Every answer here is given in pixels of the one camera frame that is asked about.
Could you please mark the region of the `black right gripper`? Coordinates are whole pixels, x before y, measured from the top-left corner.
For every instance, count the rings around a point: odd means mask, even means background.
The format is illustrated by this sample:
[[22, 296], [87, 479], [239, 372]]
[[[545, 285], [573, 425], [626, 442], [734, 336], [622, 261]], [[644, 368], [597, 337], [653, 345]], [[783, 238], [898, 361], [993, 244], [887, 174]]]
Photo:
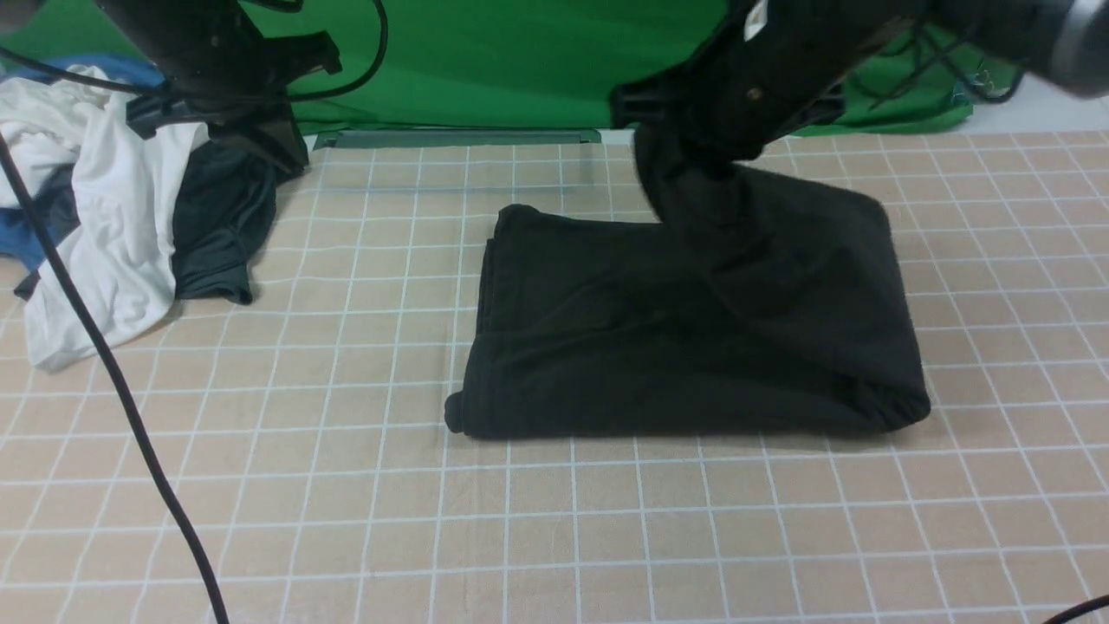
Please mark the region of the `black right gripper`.
[[639, 178], [665, 163], [725, 177], [769, 143], [836, 117], [827, 96], [859, 64], [925, 16], [924, 1], [769, 1], [747, 38], [751, 1], [726, 16], [689, 58], [610, 92], [613, 125], [633, 127]]

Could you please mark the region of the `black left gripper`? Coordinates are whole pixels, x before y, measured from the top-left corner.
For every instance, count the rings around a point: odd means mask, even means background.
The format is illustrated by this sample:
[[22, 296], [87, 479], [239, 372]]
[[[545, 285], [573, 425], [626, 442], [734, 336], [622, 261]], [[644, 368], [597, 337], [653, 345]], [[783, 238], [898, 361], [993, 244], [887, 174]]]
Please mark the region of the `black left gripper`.
[[208, 137], [266, 158], [289, 178], [309, 165], [288, 103], [302, 76], [340, 72], [325, 32], [267, 38], [237, 1], [99, 1], [100, 11], [164, 78], [128, 104], [128, 126], [151, 139], [170, 124], [203, 122]]

